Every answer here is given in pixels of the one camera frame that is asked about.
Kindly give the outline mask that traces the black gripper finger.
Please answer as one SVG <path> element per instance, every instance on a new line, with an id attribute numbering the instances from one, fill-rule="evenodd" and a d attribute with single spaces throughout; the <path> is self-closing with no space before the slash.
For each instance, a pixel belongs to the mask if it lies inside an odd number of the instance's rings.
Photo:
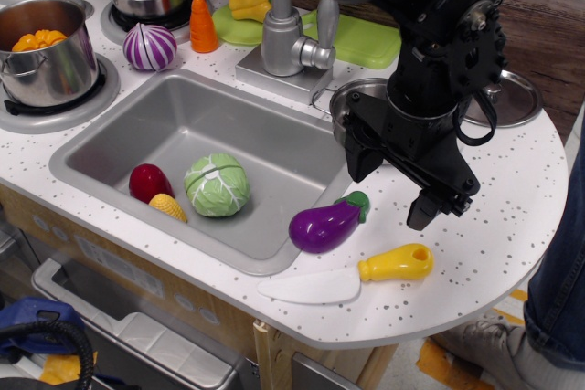
<path id="1" fill-rule="evenodd" d="M 429 189 L 422 189 L 410 206 L 407 226 L 423 230 L 440 212 L 441 199 Z"/>
<path id="2" fill-rule="evenodd" d="M 346 135 L 345 150 L 347 171 L 354 182 L 362 182 L 384 161 L 382 154 L 362 145 L 351 135 Z"/>

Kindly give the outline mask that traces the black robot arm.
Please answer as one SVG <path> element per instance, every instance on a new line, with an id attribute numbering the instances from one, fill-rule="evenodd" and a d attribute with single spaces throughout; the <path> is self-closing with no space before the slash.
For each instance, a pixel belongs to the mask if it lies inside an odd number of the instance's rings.
<path id="1" fill-rule="evenodd" d="M 497 115 L 486 88 L 506 67 L 505 35 L 498 22 L 502 0 L 336 0 L 369 2 L 399 25 L 398 65 L 386 94 L 346 96 L 343 119 L 348 172 L 364 180 L 391 163 L 420 187 L 408 226 L 425 228 L 438 214 L 463 214 L 480 185 L 458 146 L 479 146 L 461 128 L 471 101 L 490 128 Z"/>

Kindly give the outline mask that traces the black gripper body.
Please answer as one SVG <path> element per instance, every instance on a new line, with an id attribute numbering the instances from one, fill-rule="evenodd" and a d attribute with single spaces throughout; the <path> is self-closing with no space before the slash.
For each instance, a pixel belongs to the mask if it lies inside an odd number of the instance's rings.
<path id="1" fill-rule="evenodd" d="M 480 185 L 460 153 L 461 122 L 470 100 L 435 117 L 414 116 L 385 100 L 352 93 L 344 118 L 346 135 L 383 155 L 422 189 L 441 199 L 441 212 L 461 216 Z"/>

